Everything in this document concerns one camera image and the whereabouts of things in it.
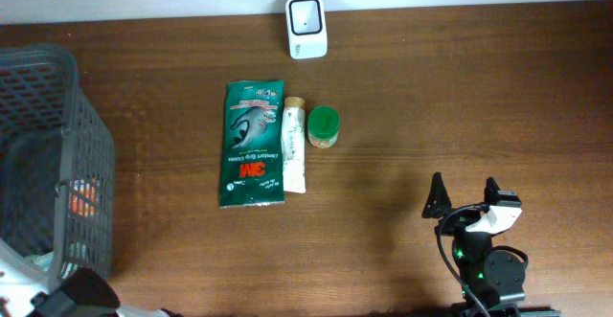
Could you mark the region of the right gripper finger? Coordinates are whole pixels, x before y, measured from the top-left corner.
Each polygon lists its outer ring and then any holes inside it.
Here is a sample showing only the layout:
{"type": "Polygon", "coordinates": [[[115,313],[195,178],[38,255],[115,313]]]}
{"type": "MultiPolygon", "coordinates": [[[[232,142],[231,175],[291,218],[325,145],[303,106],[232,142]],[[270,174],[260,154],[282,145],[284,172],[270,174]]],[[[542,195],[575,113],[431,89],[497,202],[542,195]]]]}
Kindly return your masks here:
{"type": "Polygon", "coordinates": [[[488,205],[497,205],[500,200],[499,190],[495,179],[489,177],[484,188],[484,202],[488,205]]]}
{"type": "Polygon", "coordinates": [[[448,215],[451,210],[452,203],[444,185],[442,174],[437,171],[432,176],[430,191],[421,217],[439,219],[448,215]]]}

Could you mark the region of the green lid jar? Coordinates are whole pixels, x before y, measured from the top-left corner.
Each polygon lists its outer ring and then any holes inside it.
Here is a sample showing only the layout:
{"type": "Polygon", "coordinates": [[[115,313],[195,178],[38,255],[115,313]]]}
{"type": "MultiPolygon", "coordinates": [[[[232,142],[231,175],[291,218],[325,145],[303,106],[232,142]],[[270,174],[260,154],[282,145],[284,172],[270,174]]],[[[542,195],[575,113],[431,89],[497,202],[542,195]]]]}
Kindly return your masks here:
{"type": "Polygon", "coordinates": [[[328,106],[318,106],[307,117],[307,137],[317,148],[332,147],[340,129],[340,118],[337,111],[328,106]]]}

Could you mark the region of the white cream tube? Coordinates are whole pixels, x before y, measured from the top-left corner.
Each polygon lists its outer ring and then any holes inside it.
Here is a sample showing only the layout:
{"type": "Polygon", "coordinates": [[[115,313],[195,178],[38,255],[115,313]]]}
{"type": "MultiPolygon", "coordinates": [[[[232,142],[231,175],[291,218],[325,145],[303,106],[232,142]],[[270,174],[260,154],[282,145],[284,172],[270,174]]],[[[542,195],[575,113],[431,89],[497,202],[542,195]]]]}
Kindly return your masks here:
{"type": "Polygon", "coordinates": [[[299,97],[284,100],[281,141],[286,192],[306,192],[305,106],[299,97]]]}

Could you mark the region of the green 3M gloves packet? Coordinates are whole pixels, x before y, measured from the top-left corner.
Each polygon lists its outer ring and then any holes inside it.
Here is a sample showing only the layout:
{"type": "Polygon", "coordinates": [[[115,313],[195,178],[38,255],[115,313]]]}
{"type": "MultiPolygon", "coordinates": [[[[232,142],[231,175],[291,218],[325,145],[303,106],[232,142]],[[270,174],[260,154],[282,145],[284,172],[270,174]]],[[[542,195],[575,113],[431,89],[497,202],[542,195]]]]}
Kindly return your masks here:
{"type": "Polygon", "coordinates": [[[284,203],[283,110],[282,80],[241,80],[227,85],[221,208],[284,203]]]}

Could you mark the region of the orange small box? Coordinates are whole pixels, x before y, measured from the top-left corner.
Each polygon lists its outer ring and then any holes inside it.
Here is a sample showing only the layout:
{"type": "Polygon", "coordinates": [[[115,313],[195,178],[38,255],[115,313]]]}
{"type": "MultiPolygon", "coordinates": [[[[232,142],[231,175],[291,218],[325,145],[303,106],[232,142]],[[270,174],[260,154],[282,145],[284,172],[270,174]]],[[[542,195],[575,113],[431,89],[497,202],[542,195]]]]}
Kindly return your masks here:
{"type": "Polygon", "coordinates": [[[93,217],[101,209],[101,188],[96,178],[75,180],[71,185],[68,207],[72,213],[93,217]]]}

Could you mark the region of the mint green wipes pack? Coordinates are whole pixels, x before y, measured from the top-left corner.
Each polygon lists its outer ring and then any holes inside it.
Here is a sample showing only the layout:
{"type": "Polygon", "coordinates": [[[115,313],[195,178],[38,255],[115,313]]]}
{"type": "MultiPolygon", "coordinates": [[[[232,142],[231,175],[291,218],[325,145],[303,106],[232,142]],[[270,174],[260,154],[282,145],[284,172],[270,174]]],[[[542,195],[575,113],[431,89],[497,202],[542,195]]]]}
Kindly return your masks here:
{"type": "Polygon", "coordinates": [[[50,252],[44,255],[29,255],[24,258],[25,261],[38,267],[42,271],[48,271],[53,262],[54,252],[50,252]]]}

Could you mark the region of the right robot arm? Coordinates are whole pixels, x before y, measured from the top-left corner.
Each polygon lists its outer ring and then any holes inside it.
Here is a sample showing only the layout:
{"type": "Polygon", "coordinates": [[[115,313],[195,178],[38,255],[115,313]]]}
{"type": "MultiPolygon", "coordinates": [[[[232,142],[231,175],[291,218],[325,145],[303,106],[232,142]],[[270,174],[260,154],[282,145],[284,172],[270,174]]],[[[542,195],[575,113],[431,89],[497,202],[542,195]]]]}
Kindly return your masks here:
{"type": "Polygon", "coordinates": [[[486,180],[481,202],[455,208],[442,174],[433,174],[421,216],[437,221],[434,234],[439,254],[460,285],[463,301],[447,316],[559,316],[550,307],[521,308],[528,255],[492,239],[507,232],[522,214],[522,201],[503,190],[494,178],[486,180]]]}

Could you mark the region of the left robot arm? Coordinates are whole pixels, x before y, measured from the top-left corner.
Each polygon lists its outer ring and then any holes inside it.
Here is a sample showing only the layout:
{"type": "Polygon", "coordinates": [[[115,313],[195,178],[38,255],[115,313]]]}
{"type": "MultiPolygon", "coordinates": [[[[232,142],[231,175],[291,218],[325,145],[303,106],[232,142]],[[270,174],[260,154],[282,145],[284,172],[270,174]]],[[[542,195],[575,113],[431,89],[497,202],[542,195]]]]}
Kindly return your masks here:
{"type": "Polygon", "coordinates": [[[145,310],[123,303],[105,279],[80,268],[58,281],[1,243],[2,317],[171,317],[163,308],[145,310]]]}

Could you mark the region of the white barcode scanner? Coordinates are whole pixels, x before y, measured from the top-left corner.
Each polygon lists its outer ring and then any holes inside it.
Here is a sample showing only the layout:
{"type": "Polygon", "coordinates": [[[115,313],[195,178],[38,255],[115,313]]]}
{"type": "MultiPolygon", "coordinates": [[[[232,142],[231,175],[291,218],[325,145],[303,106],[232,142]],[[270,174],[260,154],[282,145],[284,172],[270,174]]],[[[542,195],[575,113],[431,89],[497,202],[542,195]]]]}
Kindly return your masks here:
{"type": "Polygon", "coordinates": [[[285,18],[289,53],[293,59],[324,57],[328,33],[322,0],[287,0],[285,18]]]}

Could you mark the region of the grey plastic basket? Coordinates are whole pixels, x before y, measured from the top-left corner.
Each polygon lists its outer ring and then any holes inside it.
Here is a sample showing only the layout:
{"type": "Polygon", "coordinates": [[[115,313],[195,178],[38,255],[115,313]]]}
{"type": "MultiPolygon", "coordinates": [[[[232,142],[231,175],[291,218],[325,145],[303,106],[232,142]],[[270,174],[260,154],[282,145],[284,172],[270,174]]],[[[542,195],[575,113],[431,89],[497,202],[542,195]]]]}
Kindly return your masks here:
{"type": "Polygon", "coordinates": [[[1,239],[25,258],[54,252],[63,280],[82,267],[108,278],[113,257],[113,137],[54,44],[1,51],[1,239]],[[96,178],[98,215],[72,213],[75,180],[96,178]]]}

